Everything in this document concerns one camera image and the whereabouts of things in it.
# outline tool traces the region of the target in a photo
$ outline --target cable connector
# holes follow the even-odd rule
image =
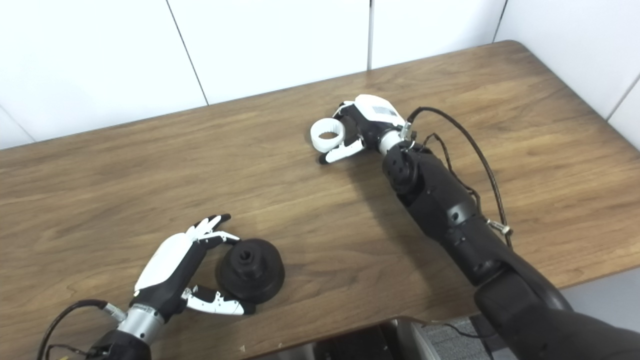
[[[496,229],[500,232],[500,234],[502,234],[503,236],[507,236],[507,235],[511,235],[513,234],[513,229],[510,228],[510,226],[508,225],[504,225],[501,224],[497,221],[493,221],[491,219],[486,219],[486,223],[492,227],[493,229]]]
[[[102,310],[105,313],[109,314],[110,317],[114,318],[118,323],[123,322],[127,318],[127,313],[110,303],[107,304],[107,306],[105,306]]]

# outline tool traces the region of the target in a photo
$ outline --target robotic hand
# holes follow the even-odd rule
[[[155,340],[160,328],[173,315],[180,314],[187,307],[210,314],[253,314],[255,312],[253,302],[232,299],[229,296],[223,296],[218,290],[202,285],[188,287],[189,281],[202,263],[207,251],[218,245],[238,245],[234,249],[240,252],[251,251],[258,245],[270,246],[270,251],[275,252],[271,257],[272,262],[280,261],[277,250],[264,240],[241,242],[239,237],[219,231],[218,227],[230,218],[229,214],[213,215],[193,224],[184,233],[172,235],[163,241],[136,282],[133,299],[126,313],[103,300],[81,300],[68,307],[53,321],[45,333],[37,359],[48,360],[52,347],[62,346],[86,356],[87,359],[147,360],[151,359],[149,346]],[[228,252],[225,259],[229,258],[230,254],[231,252]],[[261,261],[264,264],[267,260],[256,258],[252,261]],[[241,263],[239,266],[252,268],[255,263],[250,261]],[[284,273],[277,275],[281,286]],[[244,284],[242,278],[234,278],[234,280],[240,285]],[[256,284],[255,277],[252,281],[246,284],[250,289]],[[279,289],[279,286],[272,286],[269,297],[263,296],[261,300],[270,299]],[[118,327],[107,332],[87,352],[68,345],[47,347],[51,332],[60,320],[72,310],[83,306],[96,306],[104,310],[118,321]]]
[[[350,118],[358,134],[320,155],[320,164],[363,149],[380,152],[382,171],[398,200],[423,233],[437,241],[477,287],[478,309],[519,359],[640,359],[640,334],[574,312],[553,284],[504,245],[493,229],[508,237],[509,228],[484,217],[479,200],[474,201],[470,194],[472,189],[451,167],[444,167],[425,145],[406,139],[422,111],[445,117],[470,140],[501,205],[497,184],[477,144],[462,125],[434,108],[418,108],[404,121],[379,97],[359,95],[354,102],[344,102],[334,118]]]
[[[320,164],[333,163],[364,149],[376,149],[384,155],[393,145],[405,138],[411,125],[398,115],[390,102],[381,97],[364,94],[358,95],[355,101],[340,104],[333,118],[352,119],[355,121],[357,133],[320,155]]]

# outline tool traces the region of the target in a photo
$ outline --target hole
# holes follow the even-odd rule
[[[325,140],[329,140],[329,139],[336,138],[336,137],[338,137],[338,134],[331,133],[331,132],[320,134],[320,139],[325,139]]]
[[[251,252],[244,250],[240,253],[240,260],[249,260],[251,258]]]

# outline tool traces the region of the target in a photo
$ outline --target black arm segment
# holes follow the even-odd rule
[[[478,309],[521,360],[640,359],[640,334],[575,313],[507,248],[467,190],[425,147],[391,148],[383,172],[414,221],[477,286]]]

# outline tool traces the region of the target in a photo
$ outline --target robotic arm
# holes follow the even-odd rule
[[[383,155],[382,171],[422,232],[437,241],[471,284],[474,300],[521,360],[640,359],[640,334],[571,309],[544,276],[507,248],[467,189],[427,148],[405,139],[411,123],[391,104],[359,95],[334,118],[355,121],[359,149]],[[319,158],[349,156],[347,140]]]

